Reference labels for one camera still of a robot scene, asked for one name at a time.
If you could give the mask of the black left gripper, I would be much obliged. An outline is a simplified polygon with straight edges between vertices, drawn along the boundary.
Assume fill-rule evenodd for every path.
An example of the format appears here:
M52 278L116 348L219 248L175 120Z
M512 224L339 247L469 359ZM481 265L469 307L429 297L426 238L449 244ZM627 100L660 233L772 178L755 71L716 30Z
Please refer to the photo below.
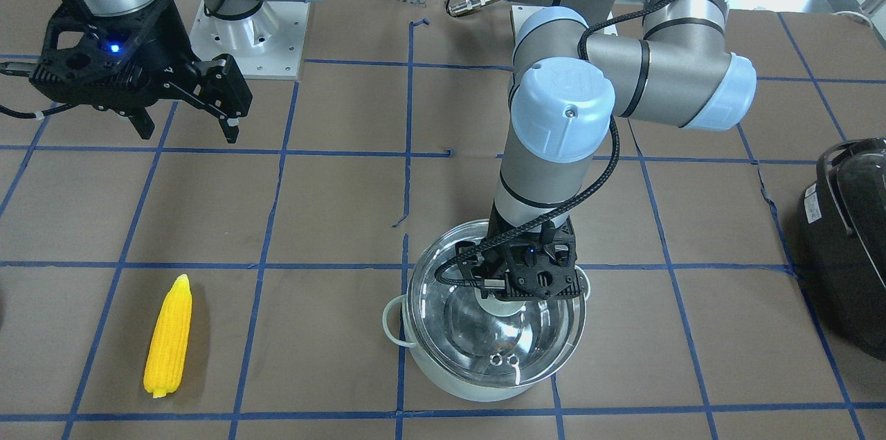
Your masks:
M500 301L569 300L580 296L577 257L572 220L558 228L548 221L480 253L475 279Z

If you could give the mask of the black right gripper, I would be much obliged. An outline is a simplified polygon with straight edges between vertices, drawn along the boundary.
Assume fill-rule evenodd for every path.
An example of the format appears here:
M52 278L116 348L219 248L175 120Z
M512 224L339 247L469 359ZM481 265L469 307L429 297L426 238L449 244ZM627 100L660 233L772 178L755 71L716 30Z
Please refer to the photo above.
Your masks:
M62 0L29 82L54 102L124 109L142 140L156 127L146 107L175 99L175 87L218 120L230 144L253 100L233 55L197 59L174 0L152 0L117 17L93 14L85 0Z

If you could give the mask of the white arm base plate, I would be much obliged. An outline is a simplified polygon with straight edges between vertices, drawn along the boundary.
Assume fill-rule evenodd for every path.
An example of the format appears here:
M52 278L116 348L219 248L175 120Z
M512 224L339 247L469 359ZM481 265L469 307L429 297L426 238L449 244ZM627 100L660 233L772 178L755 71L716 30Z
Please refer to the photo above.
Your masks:
M297 80L306 40L309 3L266 2L237 21L197 11L190 30L194 53L208 61L230 53L248 80Z

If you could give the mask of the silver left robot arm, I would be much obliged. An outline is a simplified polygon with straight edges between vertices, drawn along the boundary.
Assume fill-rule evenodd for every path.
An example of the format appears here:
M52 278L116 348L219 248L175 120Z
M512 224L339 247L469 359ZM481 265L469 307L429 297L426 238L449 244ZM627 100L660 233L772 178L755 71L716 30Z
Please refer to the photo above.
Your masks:
M725 49L728 0L501 0L537 6L516 33L509 133L487 238L461 245L436 280L503 302L582 294L568 213L620 156L616 118L724 131L750 108L757 74Z

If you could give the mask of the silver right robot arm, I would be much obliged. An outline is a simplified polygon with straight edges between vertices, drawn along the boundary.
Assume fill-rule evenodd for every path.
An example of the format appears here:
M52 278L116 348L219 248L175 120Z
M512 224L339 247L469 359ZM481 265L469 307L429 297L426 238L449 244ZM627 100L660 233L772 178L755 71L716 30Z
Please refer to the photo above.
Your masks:
M292 23L274 4L322 0L202 0L209 55L195 52L174 0L60 1L38 61L2 64L3 74L28 78L57 103L23 118L88 105L127 119L147 140L155 128L147 109L159 100L183 100L216 119L233 144L253 100L247 75L270 74L260 66L242 71L239 61L294 50Z

